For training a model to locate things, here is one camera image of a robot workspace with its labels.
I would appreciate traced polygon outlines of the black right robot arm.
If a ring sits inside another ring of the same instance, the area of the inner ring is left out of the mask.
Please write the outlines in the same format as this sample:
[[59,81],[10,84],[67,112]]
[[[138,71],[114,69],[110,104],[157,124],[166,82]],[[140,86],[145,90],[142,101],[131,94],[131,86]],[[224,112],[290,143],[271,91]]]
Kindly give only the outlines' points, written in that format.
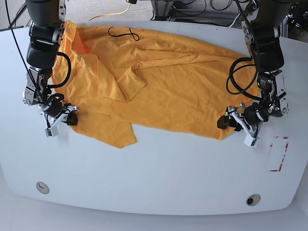
[[[72,66],[69,57],[59,51],[60,40],[64,34],[66,6],[63,0],[27,0],[26,6],[32,20],[29,29],[30,44],[26,61],[30,65],[27,71],[27,85],[23,92],[23,102],[37,106],[46,123],[47,137],[58,135],[57,125],[77,124],[77,106],[64,103],[64,95],[53,90],[63,87],[69,80]],[[48,84],[56,58],[67,61],[68,71],[59,84]]]

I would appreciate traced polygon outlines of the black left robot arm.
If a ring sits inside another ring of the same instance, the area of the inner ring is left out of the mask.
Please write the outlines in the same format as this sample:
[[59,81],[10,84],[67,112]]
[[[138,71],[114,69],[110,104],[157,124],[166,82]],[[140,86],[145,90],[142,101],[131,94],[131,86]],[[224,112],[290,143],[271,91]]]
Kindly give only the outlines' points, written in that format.
[[[281,29],[293,1],[261,0],[250,3],[253,12],[245,13],[239,8],[243,18],[242,29],[250,57],[235,60],[230,67],[227,83],[232,83],[236,92],[254,100],[250,106],[241,103],[239,106],[228,106],[225,114],[217,121],[219,129],[234,128],[244,130],[247,146],[256,146],[258,133],[262,123],[269,117],[282,117],[288,112],[288,102],[284,87],[281,67],[284,65],[280,46]],[[240,70],[242,62],[253,62],[256,72],[252,82],[241,88],[235,81],[234,74]]]

